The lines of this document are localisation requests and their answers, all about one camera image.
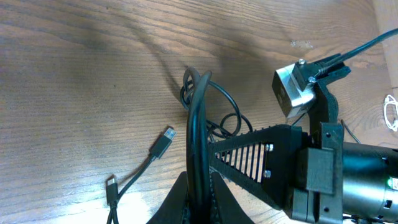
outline wooden table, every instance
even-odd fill
[[[355,0],[3,0],[1,223],[104,223],[105,180],[129,177],[170,125],[170,149],[119,204],[121,223],[145,223],[185,170],[186,66],[212,70],[255,128],[285,123],[274,70],[373,39],[374,11]],[[330,85],[340,118],[363,143],[397,147],[382,115],[392,93],[382,45],[347,64],[352,73]],[[232,111],[213,90],[206,103],[216,122]],[[256,223],[291,222],[228,186]]]

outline tangled black cable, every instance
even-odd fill
[[[195,90],[195,85],[198,83],[199,80],[200,80],[200,74],[196,69],[194,69],[193,67],[189,67],[186,69],[186,71],[184,73],[184,77],[183,77],[184,85],[180,91],[180,101],[181,101],[182,106],[187,110],[189,110],[190,101],[192,99],[192,94]],[[220,91],[227,98],[227,100],[231,103],[232,107],[235,110],[234,113],[227,114],[221,120],[220,124],[216,124],[210,120],[206,120],[206,123],[207,123],[206,128],[207,128],[208,138],[210,138],[210,142],[215,142],[214,136],[217,136],[222,139],[227,139],[227,138],[236,136],[241,130],[242,119],[247,124],[249,131],[253,132],[253,127],[251,126],[250,121],[247,119],[247,117],[245,117],[244,115],[241,114],[241,112],[238,108],[238,105],[236,104],[236,102],[234,101],[232,96],[229,93],[227,93],[227,91],[225,91],[217,83],[210,81],[209,85],[214,87],[216,90]],[[226,130],[223,127],[225,124],[225,121],[232,116],[236,116],[236,119],[237,119],[236,128],[233,133],[229,132],[228,130]]]

